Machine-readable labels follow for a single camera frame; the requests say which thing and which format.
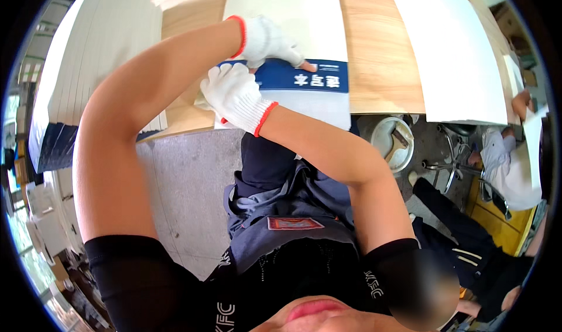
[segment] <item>concrete floor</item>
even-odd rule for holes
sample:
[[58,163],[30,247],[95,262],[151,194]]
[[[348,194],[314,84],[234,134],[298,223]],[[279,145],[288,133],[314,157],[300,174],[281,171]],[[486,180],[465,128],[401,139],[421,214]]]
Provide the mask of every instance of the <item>concrete floor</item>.
[[[407,181],[408,172],[416,170],[433,183],[436,172],[426,173],[421,161],[448,158],[445,137],[437,131],[436,124],[425,122],[423,116],[412,127],[412,132],[414,155],[396,181],[408,211],[448,234],[429,209],[412,196],[412,187]],[[201,280],[214,270],[230,242],[222,196],[224,187],[234,181],[234,171],[242,166],[242,135],[241,130],[213,130],[137,144],[137,154],[147,174],[160,241],[175,262]],[[447,179],[448,173],[441,171],[437,189],[444,189]],[[447,194],[460,208],[464,207],[470,182],[470,178],[453,181]]]

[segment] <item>white work glove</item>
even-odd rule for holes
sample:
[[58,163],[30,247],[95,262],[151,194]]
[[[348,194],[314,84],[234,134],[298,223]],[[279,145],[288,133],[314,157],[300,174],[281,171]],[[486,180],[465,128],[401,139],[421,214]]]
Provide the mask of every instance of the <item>white work glove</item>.
[[302,69],[313,71],[305,57],[294,49],[297,43],[287,38],[273,21],[261,15],[249,19],[233,15],[228,19],[237,20],[242,30],[242,46],[234,57],[241,54],[250,69],[259,68],[266,57],[274,57],[288,61],[295,68],[305,64]]
[[208,72],[201,92],[214,111],[238,128],[259,137],[260,128],[277,102],[261,99],[256,76],[241,63],[224,63]]

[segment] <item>yellow cabinet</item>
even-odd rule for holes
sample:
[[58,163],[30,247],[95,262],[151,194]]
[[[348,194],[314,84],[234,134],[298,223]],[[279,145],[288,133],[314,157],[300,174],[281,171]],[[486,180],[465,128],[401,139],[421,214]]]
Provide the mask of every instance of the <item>yellow cabinet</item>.
[[482,201],[478,178],[474,178],[467,202],[467,215],[484,227],[493,237],[494,243],[502,246],[506,254],[518,256],[533,222],[532,208],[524,211],[510,211],[511,220],[506,221],[501,211],[492,203]]

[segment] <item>white sneaker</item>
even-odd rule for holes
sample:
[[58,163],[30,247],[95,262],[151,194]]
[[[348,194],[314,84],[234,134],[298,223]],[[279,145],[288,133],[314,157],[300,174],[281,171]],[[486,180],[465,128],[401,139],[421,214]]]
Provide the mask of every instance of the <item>white sneaker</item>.
[[417,172],[415,172],[414,170],[410,171],[410,173],[408,174],[408,182],[412,185],[412,187],[416,184],[418,178],[419,176]]

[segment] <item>gray apron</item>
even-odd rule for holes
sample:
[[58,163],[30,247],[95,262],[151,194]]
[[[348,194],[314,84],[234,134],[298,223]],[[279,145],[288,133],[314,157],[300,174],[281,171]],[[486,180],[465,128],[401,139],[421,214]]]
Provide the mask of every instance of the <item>gray apron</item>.
[[305,161],[297,161],[281,188],[233,200],[234,188],[224,191],[232,241],[219,267],[235,267],[240,275],[261,256],[300,238],[349,243],[357,251],[347,187]]

